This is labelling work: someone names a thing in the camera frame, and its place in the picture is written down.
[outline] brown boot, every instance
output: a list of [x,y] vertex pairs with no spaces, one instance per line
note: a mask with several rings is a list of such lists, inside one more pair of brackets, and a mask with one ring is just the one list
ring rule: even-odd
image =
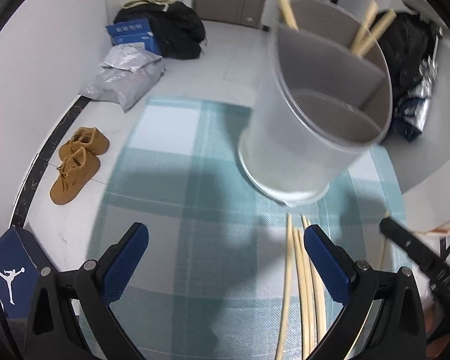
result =
[[60,175],[50,190],[52,202],[58,205],[71,202],[100,168],[100,160],[80,147],[58,167]]
[[75,153],[80,147],[84,147],[94,155],[102,155],[108,150],[110,142],[96,127],[80,127],[72,139],[62,145],[58,150],[60,160]]

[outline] gray plastic bag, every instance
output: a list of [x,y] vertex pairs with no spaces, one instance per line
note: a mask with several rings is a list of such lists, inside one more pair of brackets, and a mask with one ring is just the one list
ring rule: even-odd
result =
[[115,68],[135,73],[138,69],[162,59],[160,55],[151,51],[132,47],[128,44],[118,44],[113,46],[108,52],[103,68]]
[[93,100],[120,104],[127,111],[156,84],[163,71],[162,59],[137,69],[135,73],[105,68],[80,89],[80,94]]

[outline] metal screw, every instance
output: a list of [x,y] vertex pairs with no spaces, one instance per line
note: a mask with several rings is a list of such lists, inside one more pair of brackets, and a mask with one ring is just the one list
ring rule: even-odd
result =
[[411,276],[411,275],[412,275],[412,270],[411,270],[410,268],[407,268],[406,266],[404,266],[404,267],[402,268],[402,273],[403,273],[405,276]]
[[97,263],[95,260],[90,259],[88,261],[85,262],[85,264],[83,264],[83,268],[85,269],[85,271],[91,271],[92,269],[94,269],[96,267]]
[[370,264],[366,262],[365,260],[359,260],[356,262],[356,265],[359,269],[366,271],[368,268],[370,268]]
[[43,277],[45,277],[45,276],[48,276],[48,275],[50,274],[51,271],[52,271],[52,270],[50,269],[50,267],[46,266],[45,268],[43,268],[43,269],[40,271],[40,274],[41,274]]

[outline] beige cloth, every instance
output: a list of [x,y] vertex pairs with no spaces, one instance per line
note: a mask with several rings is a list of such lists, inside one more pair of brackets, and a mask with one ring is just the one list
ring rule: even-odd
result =
[[176,0],[130,0],[123,5],[123,8],[133,8],[142,4],[157,4],[164,5],[163,11],[166,12],[168,10],[168,6],[173,3],[176,3]]

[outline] teal plaid rug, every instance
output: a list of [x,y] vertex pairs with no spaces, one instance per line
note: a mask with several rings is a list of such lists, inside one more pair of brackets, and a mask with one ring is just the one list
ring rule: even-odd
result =
[[[354,260],[377,263],[378,223],[404,221],[387,152],[371,148],[330,184],[323,199],[289,209],[261,195],[236,152],[249,108],[185,98],[153,98],[130,135],[92,233],[98,258],[133,222],[150,244],[111,309],[147,359],[275,357],[284,281],[286,213],[305,214]],[[391,248],[390,269],[408,264]],[[285,359],[301,357],[296,277]],[[327,325],[341,310],[326,293]],[[96,348],[81,318],[85,337]]]

